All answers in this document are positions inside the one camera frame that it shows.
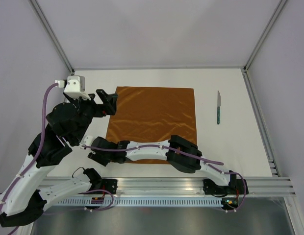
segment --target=knife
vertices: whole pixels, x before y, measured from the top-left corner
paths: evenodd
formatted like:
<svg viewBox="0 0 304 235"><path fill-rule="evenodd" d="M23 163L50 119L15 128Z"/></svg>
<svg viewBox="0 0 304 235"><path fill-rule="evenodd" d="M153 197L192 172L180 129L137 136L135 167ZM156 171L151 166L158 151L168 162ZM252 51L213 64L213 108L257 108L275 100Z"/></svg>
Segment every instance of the knife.
<svg viewBox="0 0 304 235"><path fill-rule="evenodd" d="M217 124L220 124L221 94L217 91Z"/></svg>

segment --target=white wall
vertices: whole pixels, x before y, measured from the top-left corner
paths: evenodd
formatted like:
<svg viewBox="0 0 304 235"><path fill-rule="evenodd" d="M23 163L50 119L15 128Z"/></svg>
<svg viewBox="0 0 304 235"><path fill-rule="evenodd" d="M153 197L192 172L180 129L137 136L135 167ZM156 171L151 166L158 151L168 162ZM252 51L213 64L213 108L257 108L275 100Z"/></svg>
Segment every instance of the white wall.
<svg viewBox="0 0 304 235"><path fill-rule="evenodd" d="M46 88L67 74L28 1L0 0L0 192L40 133ZM62 99L61 90L52 91L48 110Z"/></svg>
<svg viewBox="0 0 304 235"><path fill-rule="evenodd" d="M243 66L279 0L38 0L76 70Z"/></svg>
<svg viewBox="0 0 304 235"><path fill-rule="evenodd" d="M304 0L291 0L250 69L283 175L304 212Z"/></svg>

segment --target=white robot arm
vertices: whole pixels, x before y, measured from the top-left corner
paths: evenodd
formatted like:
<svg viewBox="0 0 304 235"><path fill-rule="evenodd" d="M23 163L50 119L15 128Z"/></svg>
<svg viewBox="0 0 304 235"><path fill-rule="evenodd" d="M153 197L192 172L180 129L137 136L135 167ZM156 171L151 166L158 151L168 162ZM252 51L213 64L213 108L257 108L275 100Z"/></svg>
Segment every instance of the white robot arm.
<svg viewBox="0 0 304 235"><path fill-rule="evenodd" d="M90 168L62 184L37 189L47 174L72 152L68 144L90 148L88 157L103 166L110 162L122 164L140 159L160 159L168 161L184 173L204 171L212 182L212 187L219 191L235 189L236 176L231 176L233 172L223 169L223 163L203 158L195 144L179 136L171 136L170 140L155 143L113 143L101 137L84 136L93 118L115 115L118 95L96 90L103 102L96 104L95 94L85 93L84 77L70 76L67 81L56 80L56 83L51 87L57 85L65 88L64 96L69 102L58 104L46 116L48 125L30 145L25 162L11 185L0 194L2 227L27 225L67 197L102 188L102 178Z"/></svg>

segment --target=green knife handle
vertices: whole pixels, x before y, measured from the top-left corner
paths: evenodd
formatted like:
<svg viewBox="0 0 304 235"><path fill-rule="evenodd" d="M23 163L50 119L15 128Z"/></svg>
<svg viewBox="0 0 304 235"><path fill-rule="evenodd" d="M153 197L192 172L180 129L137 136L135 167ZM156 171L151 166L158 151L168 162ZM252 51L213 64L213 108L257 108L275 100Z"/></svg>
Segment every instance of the green knife handle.
<svg viewBox="0 0 304 235"><path fill-rule="evenodd" d="M217 124L220 124L220 108L221 107L217 107Z"/></svg>

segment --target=orange satin fabric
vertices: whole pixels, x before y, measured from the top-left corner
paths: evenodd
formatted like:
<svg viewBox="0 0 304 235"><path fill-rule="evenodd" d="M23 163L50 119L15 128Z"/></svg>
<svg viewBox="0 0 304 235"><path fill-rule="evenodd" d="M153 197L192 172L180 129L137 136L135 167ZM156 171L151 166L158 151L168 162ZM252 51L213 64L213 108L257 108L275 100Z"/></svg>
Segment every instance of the orange satin fabric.
<svg viewBox="0 0 304 235"><path fill-rule="evenodd" d="M190 88L117 87L117 112L106 139L159 142L179 135L197 144L195 98ZM167 164L163 160L132 163Z"/></svg>

